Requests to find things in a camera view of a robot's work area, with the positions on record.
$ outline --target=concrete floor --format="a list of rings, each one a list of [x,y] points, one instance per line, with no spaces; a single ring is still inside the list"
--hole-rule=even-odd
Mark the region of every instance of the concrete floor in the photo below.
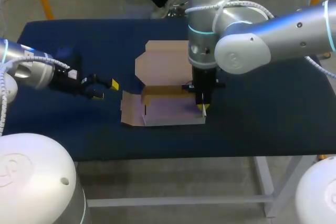
[[[149,0],[49,0],[55,18],[143,17],[153,7]],[[308,0],[251,0],[282,15]],[[44,20],[39,0],[9,0],[4,4],[5,37],[16,41],[25,24]],[[323,66],[336,72],[336,58]],[[270,170],[278,181],[288,157],[270,157]],[[78,170],[89,199],[108,197],[243,195],[258,193],[250,158],[193,158],[80,163]],[[298,224],[293,201],[276,219],[266,219],[262,207],[251,205],[120,207],[92,209],[93,224],[133,223],[245,223]]]

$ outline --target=white table leg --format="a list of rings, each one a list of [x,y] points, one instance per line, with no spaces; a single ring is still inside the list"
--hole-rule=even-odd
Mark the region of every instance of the white table leg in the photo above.
[[[274,192],[273,181],[269,172],[266,157],[254,157],[261,192],[263,195],[272,195]]]
[[[301,177],[313,164],[316,155],[293,156],[279,186],[274,189],[274,201],[265,204],[266,217],[273,218],[295,194]]]

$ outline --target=table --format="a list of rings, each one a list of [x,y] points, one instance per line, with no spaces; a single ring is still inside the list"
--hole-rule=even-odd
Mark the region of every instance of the table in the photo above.
[[[140,93],[134,60],[148,40],[187,39],[184,19],[52,20],[28,23],[18,42],[49,54],[76,46],[86,74],[115,78]],[[139,158],[261,156],[255,161],[263,195],[232,198],[91,200],[89,206],[266,202],[276,215],[317,154],[336,153],[336,99],[327,78],[304,59],[268,65],[248,74],[222,73],[227,88],[214,93],[205,125],[130,127],[120,124],[121,92],[104,101],[20,87],[5,134],[31,132],[61,143],[75,161]],[[263,156],[292,158],[284,184],[273,191]]]

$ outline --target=metal table frame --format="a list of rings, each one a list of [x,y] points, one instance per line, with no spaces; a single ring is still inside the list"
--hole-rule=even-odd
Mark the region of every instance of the metal table frame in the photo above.
[[[201,204],[249,204],[263,203],[265,215],[274,218],[294,195],[303,174],[316,160],[316,155],[293,156],[279,185],[273,186],[266,157],[254,157],[261,195],[218,196],[218,197],[158,197],[158,198],[121,198],[88,199],[88,206],[124,207],[124,206],[162,206],[162,205],[201,205]]]

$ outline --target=open cardboard box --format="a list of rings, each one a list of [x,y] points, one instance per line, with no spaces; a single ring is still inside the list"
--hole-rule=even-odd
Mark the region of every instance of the open cardboard box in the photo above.
[[[192,80],[188,41],[148,41],[135,60],[135,75],[145,84],[141,94],[123,91],[121,122],[133,126],[204,124],[195,95],[182,90]]]

